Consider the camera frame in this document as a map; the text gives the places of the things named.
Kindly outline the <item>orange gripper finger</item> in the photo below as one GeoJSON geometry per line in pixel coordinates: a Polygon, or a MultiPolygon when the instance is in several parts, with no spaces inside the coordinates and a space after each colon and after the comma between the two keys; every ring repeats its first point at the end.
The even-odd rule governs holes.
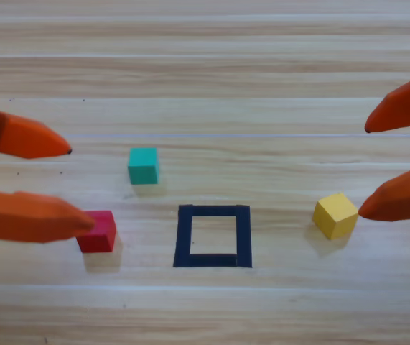
{"type": "Polygon", "coordinates": [[[410,127],[410,81],[388,93],[365,123],[367,133],[404,127],[410,127]]]}
{"type": "Polygon", "coordinates": [[[360,207],[358,214],[373,221],[410,219],[410,170],[383,183],[360,207]]]}

